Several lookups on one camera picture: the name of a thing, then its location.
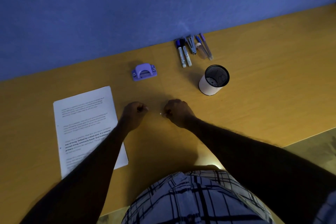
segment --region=forearm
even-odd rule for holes
[[[186,128],[286,223],[295,218],[312,221],[327,195],[336,190],[334,175],[284,149],[195,117],[186,121]]]
[[[126,125],[118,124],[89,156],[36,203],[21,223],[96,223],[127,134]]]

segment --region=paper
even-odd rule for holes
[[[89,155],[118,123],[110,86],[54,102],[62,179]],[[114,169],[128,164],[124,143]]]

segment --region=yellow wooden surface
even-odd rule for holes
[[[172,172],[220,166],[195,136],[160,116],[168,99],[183,99],[201,119],[279,146],[336,125],[334,5],[206,39],[214,60],[192,56],[192,67],[182,68],[170,42],[0,82],[1,222],[18,223],[61,179],[53,102],[103,86],[111,86],[118,117],[135,100],[150,112],[125,140],[129,164],[114,171],[102,214],[129,205]],[[158,76],[133,82],[131,70],[144,62]],[[206,96],[197,83],[212,64],[227,68],[230,82]]]

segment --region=fist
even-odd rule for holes
[[[148,107],[140,102],[129,103],[124,107],[119,122],[126,126],[128,131],[136,129],[148,112]]]
[[[188,104],[179,99],[169,100],[164,107],[164,116],[180,128],[186,127],[186,120],[195,117]]]

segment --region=mesh pen holder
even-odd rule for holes
[[[199,90],[208,96],[216,94],[230,80],[229,72],[220,65],[209,66],[198,83]]]

